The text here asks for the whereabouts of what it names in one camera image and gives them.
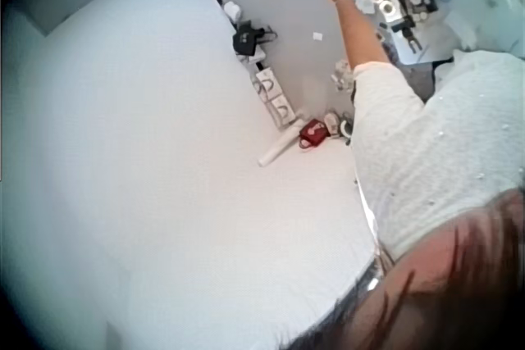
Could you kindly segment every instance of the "white box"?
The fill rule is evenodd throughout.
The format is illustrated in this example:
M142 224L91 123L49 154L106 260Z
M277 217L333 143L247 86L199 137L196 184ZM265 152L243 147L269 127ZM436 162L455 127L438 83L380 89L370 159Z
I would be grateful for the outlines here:
M255 75L261 82L264 90L266 90L268 100L273 100L277 96L282 94L282 88L279 85L276 77L273 74L272 69L267 68Z

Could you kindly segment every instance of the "woman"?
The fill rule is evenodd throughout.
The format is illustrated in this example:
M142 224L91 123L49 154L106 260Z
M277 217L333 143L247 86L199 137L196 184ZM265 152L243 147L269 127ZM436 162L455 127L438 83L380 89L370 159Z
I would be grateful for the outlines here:
M286 348L519 346L523 63L456 52L424 105L354 0L332 1L356 80L356 168L393 266L345 318Z

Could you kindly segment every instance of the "white sweater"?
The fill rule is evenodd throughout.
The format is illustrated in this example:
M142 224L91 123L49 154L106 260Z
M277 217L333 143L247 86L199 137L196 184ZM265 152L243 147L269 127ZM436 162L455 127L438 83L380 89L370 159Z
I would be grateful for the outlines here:
M523 62L483 51L454 59L427 105L392 65L354 72L356 168L395 260L437 226L523 181Z

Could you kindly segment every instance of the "table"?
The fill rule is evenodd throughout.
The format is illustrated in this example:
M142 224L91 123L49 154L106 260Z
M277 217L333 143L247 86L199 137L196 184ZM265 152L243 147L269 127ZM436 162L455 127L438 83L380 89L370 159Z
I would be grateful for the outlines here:
M461 49L458 35L445 23L447 17L476 35L477 46L472 49L525 57L523 5L518 0L451 0L439 2L438 6L439 11L414 29L423 48L421 52L414 54L400 32L391 35L401 63L409 66L444 61L452 57L455 49ZM376 24L383 21L380 12L372 19Z

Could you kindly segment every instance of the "sleeve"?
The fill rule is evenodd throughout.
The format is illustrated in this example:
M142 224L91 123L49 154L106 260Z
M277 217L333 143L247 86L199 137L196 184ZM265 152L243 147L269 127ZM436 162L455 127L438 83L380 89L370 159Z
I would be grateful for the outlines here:
M367 138L388 136L418 117L424 108L403 73L390 63L359 65L354 81L354 127L366 130Z

